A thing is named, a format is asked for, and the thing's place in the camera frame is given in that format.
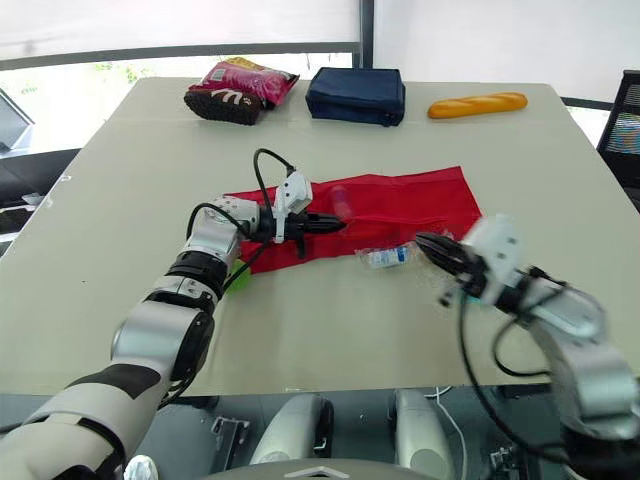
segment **window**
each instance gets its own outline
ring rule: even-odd
[[[243,55],[310,79],[322,66],[351,67],[351,53]],[[0,88],[33,119],[30,147],[82,147],[145,77],[203,77],[226,56],[169,57],[0,71]]]

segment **red cloth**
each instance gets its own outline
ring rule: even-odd
[[[460,167],[399,177],[361,175],[313,183],[312,189],[308,211],[338,215],[347,226],[339,232],[305,235],[302,260],[295,242],[271,245],[251,266],[253,273],[353,255],[364,248],[396,247],[413,240],[417,232],[450,232],[460,239],[481,216]],[[273,202],[275,188],[268,192]],[[231,195],[262,203],[259,190]],[[242,260],[258,246],[244,242]]]

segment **wire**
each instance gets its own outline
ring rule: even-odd
[[[452,388],[453,387],[445,388],[444,393],[451,391]],[[438,404],[438,407],[440,407],[440,410],[442,410],[442,413],[444,413],[445,417],[449,419],[451,425],[453,425],[453,428],[455,428],[456,432],[458,432],[458,436],[460,437],[460,445],[462,447],[462,471],[460,472],[460,480],[467,480],[467,442],[464,438],[464,433],[462,433],[462,430],[460,429],[456,421],[453,419],[445,406],[440,403],[441,396],[442,393],[440,393],[440,387],[436,387],[436,403]]]
[[[501,344],[502,340],[507,335],[507,333],[509,333],[509,331],[511,331],[511,329],[514,326],[516,326],[518,324],[521,324],[521,323],[525,323],[526,320],[524,319],[524,317],[527,316],[529,313],[531,313],[531,311],[534,308],[539,307],[540,305],[543,305],[543,304],[547,303],[548,301],[556,298],[557,296],[562,294],[567,289],[567,283],[566,282],[555,282],[555,283],[560,288],[555,289],[550,294],[545,295],[544,297],[542,297],[537,302],[534,302],[533,304],[529,305],[527,308],[525,308],[521,312],[518,312],[518,314],[514,318],[509,320],[508,323],[504,324],[500,328],[500,330],[498,330],[498,333],[493,338],[493,343],[491,345],[491,354],[493,356],[493,362],[496,364],[496,366],[500,369],[500,371],[502,373],[505,373],[505,374],[507,374],[507,375],[509,375],[511,377],[517,377],[517,378],[529,378],[529,377],[538,377],[538,376],[541,376],[541,375],[551,375],[551,372],[549,370],[535,370],[535,371],[532,371],[532,372],[518,372],[516,370],[512,370],[511,368],[507,367],[504,363],[502,363],[502,361],[500,360],[500,357],[498,355],[498,350],[500,348],[500,344]]]
[[[493,344],[491,345],[491,354],[493,356],[493,362],[496,364],[496,366],[500,369],[500,371],[502,373],[506,373],[507,375],[509,375],[511,377],[527,378],[527,377],[537,377],[537,376],[540,376],[540,375],[551,375],[551,372],[549,370],[535,370],[535,371],[532,371],[532,372],[517,372],[517,371],[512,370],[509,367],[507,367],[500,360],[500,358],[498,356],[498,349],[500,348],[500,343],[502,342],[504,337],[507,335],[507,333],[514,326],[516,326],[518,323],[519,323],[519,317],[512,318],[511,320],[509,320],[509,322],[505,323],[500,328],[500,330],[498,330],[498,333],[493,338]]]
[[[267,208],[267,212],[269,213],[269,218],[273,221],[273,210],[271,209],[271,202],[269,201],[269,195],[267,193],[266,187],[264,186],[262,174],[260,173],[260,167],[258,165],[258,160],[260,159],[261,153],[265,153],[283,164],[287,169],[287,176],[289,176],[289,173],[295,171],[295,167],[277,153],[272,152],[271,150],[266,148],[259,148],[253,154],[253,170],[256,173],[256,180],[258,180],[258,185],[260,186],[260,191],[262,192],[262,199],[264,200],[264,205]]]
[[[5,435],[20,426],[22,426],[21,423],[10,423],[8,425],[3,425],[0,427],[0,435]]]
[[[231,286],[231,284],[232,284],[233,282],[235,282],[235,281],[238,279],[238,277],[239,277],[240,275],[242,275],[242,274],[244,273],[244,271],[245,271],[247,268],[249,268],[249,267],[250,267],[250,266],[251,266],[251,265],[252,265],[252,264],[253,264],[253,263],[258,259],[258,257],[259,257],[260,255],[262,255],[262,252],[264,252],[264,251],[266,250],[266,248],[269,246],[269,242],[270,242],[270,239],[269,239],[269,238],[265,239],[265,241],[264,241],[264,242],[262,242],[262,245],[260,245],[260,246],[258,247],[258,249],[257,249],[255,252],[253,252],[253,255],[251,255],[251,257],[249,257],[249,259],[245,262],[245,264],[244,264],[244,265],[242,265],[238,270],[236,270],[236,271],[233,273],[233,275],[231,275],[231,276],[227,279],[227,281],[224,283],[224,287],[223,287],[223,290],[224,290],[225,292],[226,292],[226,291],[227,291],[227,289]]]
[[[189,237],[191,237],[191,233],[193,232],[193,223],[195,222],[196,217],[198,216],[198,212],[203,208],[210,208],[211,210],[215,210],[224,218],[229,220],[230,223],[235,225],[235,227],[240,231],[240,233],[242,233],[242,235],[244,235],[245,238],[249,238],[250,234],[247,231],[247,229],[244,228],[242,224],[238,222],[235,218],[233,218],[229,213],[225,212],[222,208],[218,207],[217,205],[204,202],[196,205],[195,208],[191,211],[191,216],[189,217],[189,223],[187,224],[187,240],[189,240]]]
[[[533,308],[540,306],[542,303],[546,301],[542,299],[540,302],[532,305],[528,309],[525,309],[523,313],[530,312]],[[640,456],[638,454],[627,455],[625,457],[620,458],[620,456],[616,458],[607,458],[607,459],[575,459],[572,458],[569,460],[565,455],[558,455],[554,453],[547,452],[545,448],[540,448],[536,445],[533,445],[526,440],[524,440],[520,435],[515,433],[511,428],[500,418],[498,412],[493,408],[489,400],[482,392],[480,388],[480,384],[478,383],[478,378],[476,377],[475,372],[473,371],[473,367],[471,366],[471,360],[469,359],[469,351],[467,348],[467,341],[465,338],[465,323],[466,323],[466,310],[467,310],[467,293],[462,291],[460,296],[460,308],[458,310],[458,342],[460,346],[460,353],[462,355],[462,362],[464,364],[464,368],[471,382],[471,386],[473,387],[473,391],[476,394],[476,397],[480,401],[480,404],[487,412],[489,418],[496,424],[496,426],[504,433],[509,440],[515,443],[522,450],[527,452],[530,455],[534,455],[536,457],[540,457],[551,463],[558,463],[561,465],[570,465],[571,467],[576,468],[584,468],[584,469],[621,469],[623,467],[632,467],[636,466],[637,462],[640,461]]]
[[[267,213],[269,215],[269,221],[272,225],[273,228],[273,210],[271,208],[271,202],[269,201],[269,194],[267,193],[267,189],[264,186],[264,180],[262,179],[262,174],[260,173],[260,166],[258,164],[258,160],[260,159],[260,154],[264,153],[267,154],[273,158],[275,158],[276,160],[278,160],[282,165],[285,166],[285,168],[287,169],[287,176],[289,176],[289,174],[293,171],[295,171],[295,167],[293,165],[291,165],[289,162],[287,162],[284,158],[282,158],[280,155],[278,155],[275,152],[272,152],[271,150],[267,149],[267,148],[259,148],[257,149],[254,154],[253,154],[253,170],[255,171],[256,174],[256,180],[258,181],[258,185],[260,186],[260,191],[262,192],[262,199],[264,201],[264,205],[267,209]],[[262,252],[264,252],[266,250],[266,248],[269,246],[269,242],[271,241],[270,239],[270,235],[267,236],[267,238],[265,238],[264,242],[262,242],[262,245],[260,245],[260,247],[258,247],[258,249],[253,253],[253,255],[245,262],[244,265],[242,265],[238,270],[236,270],[234,272],[233,275],[231,275],[231,277],[229,277],[229,279],[225,282],[224,284],[224,291],[227,291],[227,289],[231,286],[231,284],[233,282],[235,282],[238,277],[240,277],[240,275],[242,275],[245,270],[247,270],[257,259],[258,257],[262,254]]]
[[[444,396],[445,393],[449,393],[451,390],[453,390],[453,387],[445,387],[442,389],[442,391],[438,390],[439,387],[436,387],[436,393],[431,394],[431,395],[425,395],[424,398],[428,398],[428,399],[438,399],[439,397]]]
[[[189,385],[191,385],[191,383],[195,378],[196,378],[196,373],[194,371],[193,374],[191,374],[185,380],[182,380],[181,382],[179,382],[178,385],[176,385],[175,387],[171,387],[169,391],[174,391],[174,393],[171,395],[167,395],[165,396],[165,398],[162,399],[162,401],[160,402],[160,405],[158,405],[158,410],[161,410],[167,405],[169,405],[170,403],[174,402],[180,395],[184,393],[184,391],[187,388],[189,388]]]

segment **toy baguette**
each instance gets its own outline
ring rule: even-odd
[[[509,112],[527,106],[527,97],[521,93],[504,92],[477,97],[440,100],[429,107],[430,118],[456,118],[481,113]]]

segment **green object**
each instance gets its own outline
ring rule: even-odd
[[[244,262],[242,260],[236,260],[235,263],[233,264],[233,271],[231,272],[231,274],[233,275],[234,273],[236,273],[236,271],[238,271],[238,269],[243,265],[244,265]],[[233,281],[233,283],[229,286],[228,291],[235,292],[236,290],[242,290],[244,287],[247,286],[250,279],[251,279],[251,267],[247,268],[244,272],[240,274],[238,278],[236,278]]]

